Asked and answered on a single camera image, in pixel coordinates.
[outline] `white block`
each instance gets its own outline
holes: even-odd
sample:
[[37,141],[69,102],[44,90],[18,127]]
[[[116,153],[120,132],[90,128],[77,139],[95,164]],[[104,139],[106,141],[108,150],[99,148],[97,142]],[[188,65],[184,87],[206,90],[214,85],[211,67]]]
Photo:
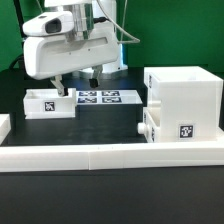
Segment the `white block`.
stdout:
[[145,68],[148,142],[217,139],[223,80],[200,67]]
[[76,90],[68,92],[68,96],[60,97],[56,89],[27,90],[23,99],[26,119],[75,117]]
[[88,148],[88,146],[4,147],[0,150],[0,172],[88,170]]
[[0,144],[2,144],[10,130],[10,116],[8,114],[0,114]]

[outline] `white container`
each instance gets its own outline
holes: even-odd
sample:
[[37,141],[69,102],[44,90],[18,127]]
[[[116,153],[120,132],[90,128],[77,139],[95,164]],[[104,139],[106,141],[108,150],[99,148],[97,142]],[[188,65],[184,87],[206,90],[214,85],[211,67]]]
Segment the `white container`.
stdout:
[[11,130],[10,117],[8,114],[0,114],[0,145]]
[[139,133],[148,142],[217,138],[223,80],[200,67],[145,68],[148,103]]
[[56,89],[27,90],[23,99],[26,119],[75,117],[76,89],[68,92],[68,96],[60,97]]

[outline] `black surface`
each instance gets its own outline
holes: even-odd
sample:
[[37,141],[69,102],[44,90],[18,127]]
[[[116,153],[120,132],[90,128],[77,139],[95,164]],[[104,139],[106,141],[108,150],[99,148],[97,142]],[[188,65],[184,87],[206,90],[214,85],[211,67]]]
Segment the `black surface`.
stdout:
[[[125,77],[101,80],[94,90],[137,89],[145,101],[143,70],[123,73]],[[18,145],[85,145],[145,142],[137,133],[142,120],[143,104],[137,105],[78,105],[75,118],[26,120],[23,98],[26,89],[53,88],[48,80],[36,81],[24,76],[22,70],[6,70],[0,74],[3,86],[1,113],[11,114],[12,131],[4,146]],[[64,86],[77,90],[92,90],[89,80],[67,75]]]
[[[100,88],[113,89],[112,83],[117,86],[116,89],[136,88],[144,100],[146,94],[142,85],[142,70],[129,72],[129,77],[105,81]],[[78,90],[89,88],[88,80],[72,80],[69,76],[65,84],[68,87],[74,87],[75,84]],[[111,114],[107,113],[108,116],[103,118],[103,111],[96,107],[92,107],[91,112],[88,107],[79,107],[77,119],[51,120],[47,123],[25,121],[22,108],[24,89],[47,88],[50,84],[47,81],[24,80],[19,71],[13,74],[4,71],[0,74],[0,85],[3,90],[0,95],[1,112],[10,112],[14,124],[6,146],[68,144],[69,139],[71,143],[75,141],[75,135],[80,138],[76,139],[80,141],[79,144],[94,139],[96,142],[115,141],[110,140],[109,132],[103,140],[97,133],[92,136],[73,133],[75,122],[79,123],[80,130],[88,130],[87,133],[92,133],[93,126],[105,129],[106,124],[112,124],[111,118],[116,112],[113,107],[107,107],[108,111],[112,110]],[[121,120],[126,114],[125,119],[130,126],[126,130],[125,122],[114,122],[111,128],[117,129],[117,134],[111,138],[116,141],[139,140],[135,129],[133,131],[140,117],[139,108],[131,106],[125,111],[117,108]],[[98,116],[91,119],[90,113]],[[94,125],[90,128],[81,124],[88,122]],[[1,173],[0,199],[1,224],[223,224],[224,168]]]

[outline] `white robot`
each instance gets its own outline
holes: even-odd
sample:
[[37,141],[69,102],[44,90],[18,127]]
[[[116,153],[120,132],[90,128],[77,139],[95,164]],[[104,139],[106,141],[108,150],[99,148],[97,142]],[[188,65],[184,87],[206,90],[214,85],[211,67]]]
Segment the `white robot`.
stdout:
[[66,96],[61,75],[93,68],[90,86],[97,87],[102,65],[116,61],[119,56],[114,29],[117,24],[110,18],[107,26],[94,24],[91,0],[45,0],[45,7],[50,12],[23,25],[29,36],[24,44],[27,74],[34,79],[51,78],[58,94]]

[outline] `green backdrop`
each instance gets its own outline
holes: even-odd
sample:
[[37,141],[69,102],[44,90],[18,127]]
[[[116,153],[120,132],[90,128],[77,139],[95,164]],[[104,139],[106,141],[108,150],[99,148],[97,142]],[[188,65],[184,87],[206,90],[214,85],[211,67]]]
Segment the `green backdrop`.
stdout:
[[[35,0],[20,0],[24,19],[39,14]],[[118,20],[124,0],[117,0]],[[223,0],[129,0],[125,28],[141,39],[125,47],[129,67],[199,65],[224,76]],[[0,70],[20,53],[13,1],[0,3]]]

